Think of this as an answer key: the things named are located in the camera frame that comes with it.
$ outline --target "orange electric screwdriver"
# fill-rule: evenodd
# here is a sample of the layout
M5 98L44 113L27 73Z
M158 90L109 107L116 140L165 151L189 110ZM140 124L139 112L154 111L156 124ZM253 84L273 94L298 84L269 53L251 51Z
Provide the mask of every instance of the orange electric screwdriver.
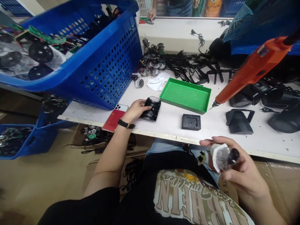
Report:
M255 84L273 69L300 39L300 28L291 36L266 41L237 70L232 81L217 95L212 108L225 103L248 84Z

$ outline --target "orange handle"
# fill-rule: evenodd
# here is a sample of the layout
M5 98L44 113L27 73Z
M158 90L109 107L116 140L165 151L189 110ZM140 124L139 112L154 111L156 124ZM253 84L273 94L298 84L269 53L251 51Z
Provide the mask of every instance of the orange handle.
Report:
M246 85L255 84L280 63L292 48L283 44L285 38L273 38L258 47L238 69L232 81L217 95L216 102L225 103Z

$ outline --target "graphic t-shirt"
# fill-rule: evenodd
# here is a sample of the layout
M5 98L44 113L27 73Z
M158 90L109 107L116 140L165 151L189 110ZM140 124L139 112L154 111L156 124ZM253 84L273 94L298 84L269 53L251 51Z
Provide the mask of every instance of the graphic t-shirt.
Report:
M148 155L137 184L119 198L119 189L108 187L81 200L58 202L38 224L254 225L216 188L205 167L181 151Z

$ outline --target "black watch strap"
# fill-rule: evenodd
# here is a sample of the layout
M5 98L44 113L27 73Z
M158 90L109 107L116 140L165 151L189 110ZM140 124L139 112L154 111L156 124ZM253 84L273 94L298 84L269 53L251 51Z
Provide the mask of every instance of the black watch strap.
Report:
M121 125L122 127L126 127L127 129L133 129L135 128L134 124L126 123L121 119L119 119L118 124Z

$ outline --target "green plastic tray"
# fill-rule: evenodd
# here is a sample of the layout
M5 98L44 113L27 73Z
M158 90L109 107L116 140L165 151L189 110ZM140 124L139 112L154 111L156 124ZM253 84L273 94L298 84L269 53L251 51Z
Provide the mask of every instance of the green plastic tray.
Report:
M204 114L207 112L211 91L207 87L169 78L160 95L160 100L195 113Z

